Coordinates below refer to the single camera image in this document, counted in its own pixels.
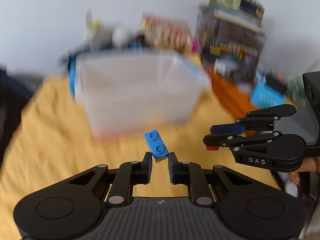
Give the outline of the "person right hand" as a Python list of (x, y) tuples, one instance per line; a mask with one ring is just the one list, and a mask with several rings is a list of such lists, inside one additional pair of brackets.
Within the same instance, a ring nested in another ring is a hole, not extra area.
[(294, 172), (288, 173), (289, 179), (296, 185), (300, 184), (301, 172), (319, 172), (320, 169), (319, 157), (306, 157), (299, 169)]

